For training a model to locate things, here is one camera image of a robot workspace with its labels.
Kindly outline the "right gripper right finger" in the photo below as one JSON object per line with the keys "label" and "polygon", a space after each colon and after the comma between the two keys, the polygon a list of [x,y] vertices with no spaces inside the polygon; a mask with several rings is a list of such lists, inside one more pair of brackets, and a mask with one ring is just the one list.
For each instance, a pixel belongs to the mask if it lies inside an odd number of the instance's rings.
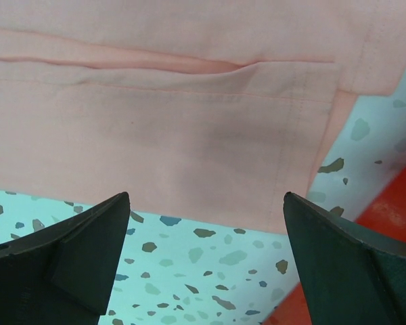
{"label": "right gripper right finger", "polygon": [[284,196],[284,220],[313,324],[406,324],[406,243]]}

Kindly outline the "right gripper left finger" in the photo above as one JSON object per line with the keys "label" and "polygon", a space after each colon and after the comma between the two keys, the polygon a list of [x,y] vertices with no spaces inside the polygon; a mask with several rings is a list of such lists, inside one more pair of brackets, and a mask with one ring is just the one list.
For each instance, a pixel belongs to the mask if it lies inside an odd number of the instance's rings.
{"label": "right gripper left finger", "polygon": [[129,216],[122,192],[0,244],[0,325],[97,324],[108,310]]}

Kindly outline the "salmon pink t shirt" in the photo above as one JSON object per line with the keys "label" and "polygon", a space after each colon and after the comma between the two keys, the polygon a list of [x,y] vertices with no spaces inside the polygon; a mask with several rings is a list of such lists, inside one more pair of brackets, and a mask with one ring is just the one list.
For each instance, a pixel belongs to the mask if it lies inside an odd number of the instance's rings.
{"label": "salmon pink t shirt", "polygon": [[0,1],[0,189],[283,233],[406,1]]}

